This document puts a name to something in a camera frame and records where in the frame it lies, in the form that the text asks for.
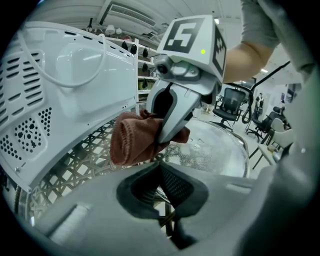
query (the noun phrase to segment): white floor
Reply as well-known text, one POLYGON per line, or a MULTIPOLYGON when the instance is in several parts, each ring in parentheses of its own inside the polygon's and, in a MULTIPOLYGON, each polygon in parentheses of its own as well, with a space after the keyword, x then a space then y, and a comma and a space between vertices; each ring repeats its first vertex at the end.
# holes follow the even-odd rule
MULTIPOLYGON (((212 112, 210 114, 208 113, 203 113, 200 109, 195 109, 193 112, 194 117, 199 118, 204 121, 211 121, 211 122, 221 122, 221 118, 218 116, 214 116, 212 112)), ((257 143, 257 137, 253 134, 248 134, 246 135, 245 133, 245 128, 247 124, 242 123, 241 118, 239 121, 235 122, 234 126, 232 126, 233 132, 239 136, 241 136, 247 143, 248 145, 248 151, 249 155, 255 151, 255 149, 258 146, 257 143)), ((255 125, 251 123, 250 128, 253 129, 255 125)), ((267 160, 263 157, 258 165, 255 167, 255 169, 252 169, 253 166, 255 166, 256 162, 258 161, 259 157, 261 156, 261 153, 258 151, 257 153, 254 154, 254 156, 249 160, 249 165, 250 165, 250 175, 249 177, 251 179, 256 179, 261 171, 262 168, 269 166, 269 163, 267 160)))

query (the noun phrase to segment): white cable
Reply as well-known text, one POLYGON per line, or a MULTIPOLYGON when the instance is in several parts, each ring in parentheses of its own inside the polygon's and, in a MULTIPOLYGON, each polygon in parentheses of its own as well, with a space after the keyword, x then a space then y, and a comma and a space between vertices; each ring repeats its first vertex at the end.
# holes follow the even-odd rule
POLYGON ((24 39, 23 33, 21 30, 17 31, 17 36, 18 36, 18 41, 20 43, 20 46, 23 50, 23 52, 26 54, 26 57, 28 59, 28 61, 31 63, 31 65, 34 67, 34 69, 41 75, 43 76, 45 79, 47 79, 48 81, 50 81, 51 83, 56 84, 57 86, 61 86, 64 88, 75 88, 75 87, 80 87, 80 86, 84 86, 85 84, 90 83, 93 79, 96 78, 96 76, 99 74, 99 72, 101 71, 104 63, 105 63, 105 59, 106 59, 106 37, 104 34, 100 34, 99 36, 102 37, 102 42, 103 42, 103 53, 102 53, 102 60, 101 63, 99 65, 99 67, 97 68, 96 72, 87 80, 79 82, 79 83, 63 83, 58 81, 57 79, 53 78, 52 76, 48 75, 36 62, 36 60, 32 57, 26 41, 24 39))

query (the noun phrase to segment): brown cloth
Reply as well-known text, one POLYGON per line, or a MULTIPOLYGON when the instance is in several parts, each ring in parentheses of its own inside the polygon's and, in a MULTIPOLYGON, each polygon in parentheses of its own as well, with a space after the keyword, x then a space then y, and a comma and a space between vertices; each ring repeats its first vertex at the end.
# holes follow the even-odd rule
MULTIPOLYGON (((155 141, 163 121, 156 116, 141 109, 140 116, 124 112, 117 117, 110 145, 110 156, 115 165, 131 166, 150 160, 169 145, 169 142, 158 144, 155 141)), ((186 143, 189 134, 190 130, 184 127, 172 141, 186 143)))

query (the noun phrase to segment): gray sleeve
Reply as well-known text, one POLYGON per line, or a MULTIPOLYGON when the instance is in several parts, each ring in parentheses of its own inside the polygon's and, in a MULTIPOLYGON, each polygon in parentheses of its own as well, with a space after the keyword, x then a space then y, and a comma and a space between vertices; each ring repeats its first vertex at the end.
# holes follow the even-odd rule
POLYGON ((240 0, 242 14, 241 41, 276 48, 279 39, 271 19, 265 14, 257 0, 240 0))

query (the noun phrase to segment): human arm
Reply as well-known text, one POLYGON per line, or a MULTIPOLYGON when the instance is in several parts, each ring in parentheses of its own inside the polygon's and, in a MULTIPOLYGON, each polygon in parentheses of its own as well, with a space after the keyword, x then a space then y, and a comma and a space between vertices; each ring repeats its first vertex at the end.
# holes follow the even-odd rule
POLYGON ((224 83, 245 81, 264 68, 279 39, 257 0, 241 0, 241 43, 226 53, 224 83))

